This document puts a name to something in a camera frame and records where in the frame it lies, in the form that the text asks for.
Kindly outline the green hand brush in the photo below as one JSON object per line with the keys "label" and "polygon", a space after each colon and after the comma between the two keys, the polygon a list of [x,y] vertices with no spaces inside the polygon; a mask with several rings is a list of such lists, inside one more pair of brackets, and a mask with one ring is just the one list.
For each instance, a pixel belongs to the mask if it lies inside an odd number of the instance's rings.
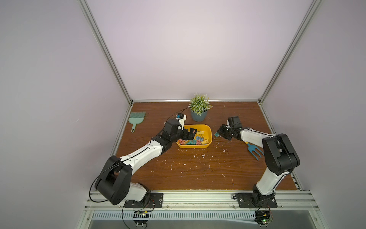
{"label": "green hand brush", "polygon": [[128,122],[132,125],[131,132],[134,133],[136,126],[144,121],[146,112],[131,112]]}

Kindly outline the left controller board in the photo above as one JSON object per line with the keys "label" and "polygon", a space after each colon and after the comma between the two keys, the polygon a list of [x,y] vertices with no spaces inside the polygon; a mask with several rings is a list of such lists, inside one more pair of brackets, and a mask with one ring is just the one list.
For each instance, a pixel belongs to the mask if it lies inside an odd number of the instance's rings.
{"label": "left controller board", "polygon": [[133,222],[138,229],[146,229],[147,222],[150,219],[150,212],[148,211],[135,211],[133,214]]}

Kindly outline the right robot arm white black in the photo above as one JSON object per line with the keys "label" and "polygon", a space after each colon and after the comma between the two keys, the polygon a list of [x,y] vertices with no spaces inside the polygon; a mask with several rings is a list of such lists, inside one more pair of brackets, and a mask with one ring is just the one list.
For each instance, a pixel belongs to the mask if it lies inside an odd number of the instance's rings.
{"label": "right robot arm white black", "polygon": [[217,132],[227,140],[235,138],[245,142],[255,158],[264,157],[266,170],[252,192],[255,205],[274,199],[280,182],[300,165],[300,159],[286,134],[267,134],[243,127],[238,116],[229,117]]}

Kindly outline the controller board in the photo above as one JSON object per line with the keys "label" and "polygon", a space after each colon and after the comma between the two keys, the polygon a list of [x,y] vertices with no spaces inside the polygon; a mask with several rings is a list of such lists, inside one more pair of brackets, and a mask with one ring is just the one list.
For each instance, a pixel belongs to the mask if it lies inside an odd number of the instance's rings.
{"label": "controller board", "polygon": [[150,212],[148,211],[135,211],[133,214],[133,222],[138,229],[146,229],[147,222],[150,219]]}
{"label": "controller board", "polygon": [[267,226],[273,219],[269,211],[256,211],[254,214],[254,221],[260,226]]}

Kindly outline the potted plant blue-grey pot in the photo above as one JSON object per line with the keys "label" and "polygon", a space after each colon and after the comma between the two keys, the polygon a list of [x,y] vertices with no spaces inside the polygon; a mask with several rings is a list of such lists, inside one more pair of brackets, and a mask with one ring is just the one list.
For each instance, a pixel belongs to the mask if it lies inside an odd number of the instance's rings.
{"label": "potted plant blue-grey pot", "polygon": [[208,110],[212,109],[209,98],[206,94],[195,94],[190,100],[189,108],[192,119],[195,122],[202,122],[207,116]]}

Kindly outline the right controller board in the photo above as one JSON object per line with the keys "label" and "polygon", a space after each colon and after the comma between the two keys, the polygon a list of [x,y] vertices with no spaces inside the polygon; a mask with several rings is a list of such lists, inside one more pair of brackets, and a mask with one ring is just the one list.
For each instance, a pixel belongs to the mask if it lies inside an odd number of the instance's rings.
{"label": "right controller board", "polygon": [[260,226],[267,226],[273,219],[269,211],[256,211],[254,214],[254,221]]}

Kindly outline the aluminium front rail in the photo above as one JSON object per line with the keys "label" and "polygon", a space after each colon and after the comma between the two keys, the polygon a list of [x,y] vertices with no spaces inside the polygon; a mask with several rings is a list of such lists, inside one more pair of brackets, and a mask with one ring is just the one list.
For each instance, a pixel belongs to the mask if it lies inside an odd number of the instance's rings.
{"label": "aluminium front rail", "polygon": [[[233,196],[244,190],[159,190],[152,193],[149,207],[154,210],[257,210],[249,200]],[[265,205],[263,210],[319,210],[309,191],[278,191],[277,207]]]}

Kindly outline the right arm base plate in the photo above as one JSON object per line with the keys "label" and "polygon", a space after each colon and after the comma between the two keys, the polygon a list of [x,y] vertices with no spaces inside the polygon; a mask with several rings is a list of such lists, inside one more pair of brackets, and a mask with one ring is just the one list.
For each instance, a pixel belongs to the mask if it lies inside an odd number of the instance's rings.
{"label": "right arm base plate", "polygon": [[232,196],[239,204],[239,208],[277,208],[277,202],[274,195],[263,196],[258,193],[236,193]]}

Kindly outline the yellow plastic storage box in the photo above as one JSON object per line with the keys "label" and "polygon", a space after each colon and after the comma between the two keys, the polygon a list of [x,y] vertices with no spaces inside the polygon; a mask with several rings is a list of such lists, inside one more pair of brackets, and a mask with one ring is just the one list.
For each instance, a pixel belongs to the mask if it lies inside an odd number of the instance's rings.
{"label": "yellow plastic storage box", "polygon": [[197,133],[194,140],[182,140],[176,141],[180,148],[208,148],[213,141],[212,131],[208,125],[185,125],[186,129],[195,128]]}

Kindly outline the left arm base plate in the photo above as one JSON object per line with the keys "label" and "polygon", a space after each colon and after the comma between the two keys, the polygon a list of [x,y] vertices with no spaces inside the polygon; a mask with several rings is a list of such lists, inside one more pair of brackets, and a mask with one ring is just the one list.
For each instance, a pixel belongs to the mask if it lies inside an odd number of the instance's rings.
{"label": "left arm base plate", "polygon": [[163,200],[164,194],[162,192],[152,192],[147,193],[141,201],[127,200],[124,206],[130,209],[159,209],[163,206]]}

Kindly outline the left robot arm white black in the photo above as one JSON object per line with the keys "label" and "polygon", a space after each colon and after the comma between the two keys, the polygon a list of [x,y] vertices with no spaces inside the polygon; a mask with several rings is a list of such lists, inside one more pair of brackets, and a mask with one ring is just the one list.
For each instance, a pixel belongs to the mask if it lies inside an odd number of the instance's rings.
{"label": "left robot arm white black", "polygon": [[195,130],[185,128],[185,121],[186,115],[178,113],[175,118],[167,120],[163,129],[145,146],[122,157],[108,158],[93,182],[96,190],[113,205],[128,200],[147,207],[151,191],[142,184],[132,183],[132,176],[146,163],[169,150],[174,142],[195,135]]}

